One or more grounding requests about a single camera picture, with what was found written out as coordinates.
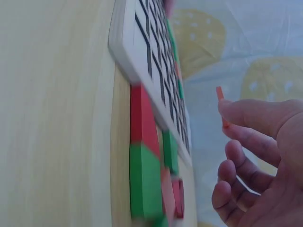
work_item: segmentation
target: finger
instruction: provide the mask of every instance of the finger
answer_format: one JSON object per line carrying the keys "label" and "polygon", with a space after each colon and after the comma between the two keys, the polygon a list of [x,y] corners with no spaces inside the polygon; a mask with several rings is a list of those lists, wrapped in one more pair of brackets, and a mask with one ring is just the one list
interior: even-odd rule
{"label": "finger", "polygon": [[214,187],[212,203],[215,211],[228,227],[236,227],[244,212],[232,201],[231,186],[220,181]]}
{"label": "finger", "polygon": [[225,153],[233,161],[237,175],[252,190],[258,193],[269,188],[274,177],[268,175],[253,164],[244,154],[240,142],[231,140],[226,144]]}
{"label": "finger", "polygon": [[219,112],[230,123],[255,129],[276,139],[281,127],[303,112],[303,103],[289,100],[281,103],[245,99],[237,102],[221,100]]}
{"label": "finger", "polygon": [[220,164],[218,178],[230,184],[232,188],[232,199],[243,211],[247,211],[252,207],[259,197],[258,195],[249,192],[238,180],[236,167],[231,160],[225,160]]}
{"label": "finger", "polygon": [[281,156],[276,141],[273,138],[254,129],[234,124],[228,128],[224,128],[223,132],[229,138],[239,141],[243,147],[251,151],[258,158],[275,167],[279,166]]}

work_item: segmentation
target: hand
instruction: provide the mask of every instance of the hand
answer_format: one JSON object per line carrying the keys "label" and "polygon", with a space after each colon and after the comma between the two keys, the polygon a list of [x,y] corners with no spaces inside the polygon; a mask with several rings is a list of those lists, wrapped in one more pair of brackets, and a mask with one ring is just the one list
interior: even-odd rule
{"label": "hand", "polygon": [[[219,112],[232,124],[223,129],[232,140],[226,144],[227,160],[220,164],[212,196],[221,219],[229,227],[302,227],[303,102],[222,100]],[[242,147],[277,167],[277,175],[262,172]]]}

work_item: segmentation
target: green block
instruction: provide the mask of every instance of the green block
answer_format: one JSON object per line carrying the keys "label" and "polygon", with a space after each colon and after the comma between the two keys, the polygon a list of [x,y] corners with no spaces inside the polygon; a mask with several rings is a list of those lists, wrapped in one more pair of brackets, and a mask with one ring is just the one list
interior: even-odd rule
{"label": "green block", "polygon": [[178,145],[170,131],[163,132],[164,165],[169,168],[170,173],[178,175]]}
{"label": "green block", "polygon": [[170,37],[170,40],[171,40],[171,42],[172,42],[172,49],[173,49],[173,51],[174,51],[175,60],[177,61],[178,65],[180,65],[176,39],[175,39],[175,36],[174,36],[174,34],[173,34],[173,30],[172,30],[172,28],[171,28],[171,26],[170,26],[170,22],[169,22],[168,19],[167,19],[167,27],[168,27],[168,31],[169,31],[169,37]]}
{"label": "green block", "polygon": [[133,218],[163,215],[159,159],[142,143],[129,148],[130,200]]}
{"label": "green block", "polygon": [[169,227],[169,222],[167,220],[167,217],[164,216],[157,220],[154,224],[154,227]]}
{"label": "green block", "polygon": [[179,88],[180,98],[183,99],[184,98],[184,93],[183,93],[183,88],[182,88],[181,81],[179,79],[178,79],[178,88]]}

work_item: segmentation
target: wooden block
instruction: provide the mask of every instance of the wooden block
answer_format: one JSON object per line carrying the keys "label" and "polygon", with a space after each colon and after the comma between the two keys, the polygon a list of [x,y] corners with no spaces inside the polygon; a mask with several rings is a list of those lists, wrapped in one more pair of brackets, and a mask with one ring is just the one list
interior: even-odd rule
{"label": "wooden block", "polygon": [[172,181],[172,187],[175,196],[176,210],[175,217],[178,219],[184,218],[184,189],[183,181],[181,179],[174,179]]}
{"label": "wooden block", "polygon": [[178,145],[170,131],[163,132],[164,165],[172,174],[178,175]]}
{"label": "wooden block", "polygon": [[183,98],[184,98],[184,93],[183,93],[182,82],[181,82],[180,79],[178,79],[178,88],[179,88],[179,95],[180,95],[180,98],[183,99]]}
{"label": "wooden block", "polygon": [[133,218],[163,215],[159,159],[144,145],[129,149],[130,200]]}
{"label": "wooden block", "polygon": [[156,220],[154,227],[169,227],[167,217],[164,215],[162,218]]}
{"label": "wooden block", "polygon": [[178,56],[178,48],[177,48],[177,44],[176,44],[176,39],[175,39],[173,30],[171,29],[170,22],[169,22],[168,19],[167,19],[167,28],[168,28],[168,31],[169,31],[170,40],[172,42],[172,49],[173,49],[173,52],[174,52],[175,60],[180,65],[179,56]]}
{"label": "wooden block", "polygon": [[168,168],[161,171],[161,190],[163,213],[166,215],[170,227],[173,224],[176,204]]}
{"label": "wooden block", "polygon": [[131,143],[144,143],[160,159],[152,105],[143,85],[131,88]]}
{"label": "wooden block", "polygon": [[[217,92],[218,101],[224,99],[224,95],[221,87],[216,87],[216,92]],[[222,124],[224,128],[228,128],[230,126],[230,123],[224,118],[222,118]]]}

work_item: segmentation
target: small orange piece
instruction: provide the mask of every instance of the small orange piece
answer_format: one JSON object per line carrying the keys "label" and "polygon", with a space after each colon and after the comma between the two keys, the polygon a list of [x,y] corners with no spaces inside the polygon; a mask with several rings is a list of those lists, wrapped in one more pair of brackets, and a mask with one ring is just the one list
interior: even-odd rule
{"label": "small orange piece", "polygon": [[[224,99],[224,95],[223,95],[221,86],[216,87],[216,92],[217,92],[218,101],[220,101],[221,99]],[[222,124],[223,124],[224,128],[228,128],[230,126],[230,123],[227,120],[225,120],[224,118],[222,118]]]}

